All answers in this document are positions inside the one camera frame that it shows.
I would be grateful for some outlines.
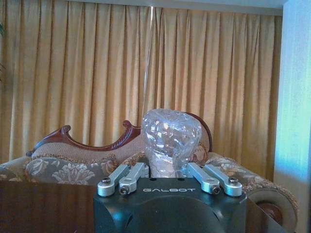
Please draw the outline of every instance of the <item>plastic wrap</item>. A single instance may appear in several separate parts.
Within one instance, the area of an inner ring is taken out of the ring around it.
[[[170,109],[153,109],[142,120],[141,133],[152,177],[182,177],[202,129],[194,117]]]

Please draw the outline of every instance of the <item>silver metal bracket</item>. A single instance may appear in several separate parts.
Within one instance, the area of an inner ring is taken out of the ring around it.
[[[220,193],[219,180],[206,174],[196,163],[188,163],[187,177],[194,177],[204,192],[214,195]]]
[[[228,196],[239,197],[242,195],[242,184],[237,178],[228,177],[213,165],[205,165],[203,171],[220,181],[220,186]]]
[[[126,177],[119,181],[119,193],[122,196],[130,194],[137,189],[137,181],[140,177],[148,177],[149,168],[145,163],[136,163]]]
[[[97,184],[97,194],[101,197],[108,197],[114,194],[115,188],[119,183],[119,180],[129,173],[129,166],[122,164],[115,169],[109,177],[103,178],[101,182]]]

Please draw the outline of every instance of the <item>wall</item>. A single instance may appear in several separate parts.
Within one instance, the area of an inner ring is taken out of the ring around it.
[[[274,181],[298,198],[296,231],[307,232],[311,163],[311,1],[283,8]]]

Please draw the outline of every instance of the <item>bolt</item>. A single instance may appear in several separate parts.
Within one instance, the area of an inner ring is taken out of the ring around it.
[[[119,193],[120,193],[122,196],[127,195],[127,194],[128,194],[128,191],[129,191],[129,189],[128,189],[127,186],[122,186],[122,187],[119,188]]]
[[[216,187],[212,188],[212,194],[217,195],[219,193],[220,193],[220,188],[219,187],[216,186]]]
[[[104,177],[104,178],[102,179],[102,183],[104,183],[104,184],[109,184],[110,182],[111,182],[110,177]]]
[[[229,184],[238,184],[239,180],[235,177],[229,177]]]

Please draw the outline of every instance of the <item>gold curtain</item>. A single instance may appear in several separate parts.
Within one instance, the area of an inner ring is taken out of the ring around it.
[[[5,27],[0,162],[55,129],[107,145],[139,124],[150,8],[61,0],[0,0]]]
[[[272,179],[281,21],[156,8],[144,113],[199,115],[215,152]]]

